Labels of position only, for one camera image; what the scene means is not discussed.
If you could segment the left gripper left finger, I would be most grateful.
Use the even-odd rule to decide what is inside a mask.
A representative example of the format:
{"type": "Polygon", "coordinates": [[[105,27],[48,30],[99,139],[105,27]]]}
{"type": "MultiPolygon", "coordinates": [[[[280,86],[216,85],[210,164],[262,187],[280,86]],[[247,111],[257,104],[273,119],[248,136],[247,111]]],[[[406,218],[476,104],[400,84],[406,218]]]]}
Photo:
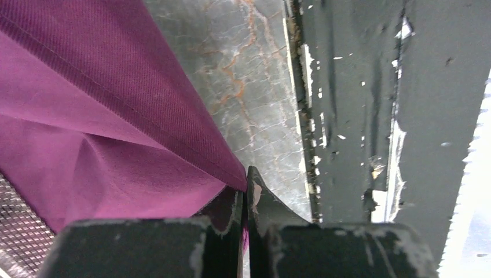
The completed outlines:
{"type": "Polygon", "coordinates": [[[240,277],[243,193],[224,189],[189,218],[76,221],[39,277],[240,277]]]}

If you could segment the purple cloth wrap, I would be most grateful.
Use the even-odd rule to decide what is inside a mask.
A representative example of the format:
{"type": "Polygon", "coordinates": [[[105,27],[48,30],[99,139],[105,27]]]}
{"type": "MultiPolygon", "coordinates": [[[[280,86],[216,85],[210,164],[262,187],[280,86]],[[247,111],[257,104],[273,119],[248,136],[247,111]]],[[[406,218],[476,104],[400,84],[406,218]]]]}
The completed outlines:
{"type": "Polygon", "coordinates": [[[247,187],[143,1],[1,2],[1,173],[55,232],[247,187]]]}

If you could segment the metal instrument tray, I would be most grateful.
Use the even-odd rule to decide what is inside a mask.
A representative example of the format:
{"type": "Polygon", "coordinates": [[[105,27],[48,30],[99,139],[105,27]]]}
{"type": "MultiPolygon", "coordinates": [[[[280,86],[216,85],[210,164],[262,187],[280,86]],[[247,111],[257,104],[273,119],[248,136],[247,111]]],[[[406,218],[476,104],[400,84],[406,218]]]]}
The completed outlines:
{"type": "Polygon", "coordinates": [[[1,176],[1,277],[36,277],[54,233],[1,176]]]}

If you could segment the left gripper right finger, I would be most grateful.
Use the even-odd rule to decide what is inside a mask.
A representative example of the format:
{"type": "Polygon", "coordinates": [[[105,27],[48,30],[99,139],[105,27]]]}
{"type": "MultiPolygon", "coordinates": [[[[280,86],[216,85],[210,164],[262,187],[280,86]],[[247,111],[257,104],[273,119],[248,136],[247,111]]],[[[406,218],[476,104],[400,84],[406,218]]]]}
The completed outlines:
{"type": "Polygon", "coordinates": [[[431,251],[401,224],[310,223],[258,169],[247,173],[251,277],[437,277],[431,251]]]}

